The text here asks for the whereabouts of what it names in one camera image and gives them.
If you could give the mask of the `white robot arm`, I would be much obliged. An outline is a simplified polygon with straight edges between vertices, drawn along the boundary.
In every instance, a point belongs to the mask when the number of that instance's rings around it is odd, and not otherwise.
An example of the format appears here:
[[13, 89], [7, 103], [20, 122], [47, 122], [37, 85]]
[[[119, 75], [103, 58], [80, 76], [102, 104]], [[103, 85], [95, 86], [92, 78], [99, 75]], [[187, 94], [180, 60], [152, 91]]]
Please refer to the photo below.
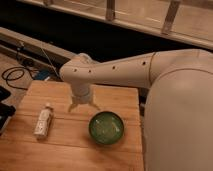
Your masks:
[[213, 171], [213, 53], [152, 52], [95, 63], [80, 53], [60, 68], [75, 106], [92, 101], [92, 84], [149, 90], [144, 116], [146, 171]]

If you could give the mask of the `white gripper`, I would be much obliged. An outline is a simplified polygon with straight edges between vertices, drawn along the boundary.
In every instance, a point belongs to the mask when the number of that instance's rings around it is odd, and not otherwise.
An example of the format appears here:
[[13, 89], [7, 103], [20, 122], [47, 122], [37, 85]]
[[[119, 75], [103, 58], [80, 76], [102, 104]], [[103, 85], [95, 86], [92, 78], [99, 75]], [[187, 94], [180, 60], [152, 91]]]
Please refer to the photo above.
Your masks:
[[[77, 104], [88, 104], [91, 101], [90, 95], [83, 96], [72, 96], [72, 104], [69, 105], [68, 112], [71, 112]], [[96, 110], [100, 110], [100, 108], [95, 103], [89, 103], [90, 106], [94, 107]]]

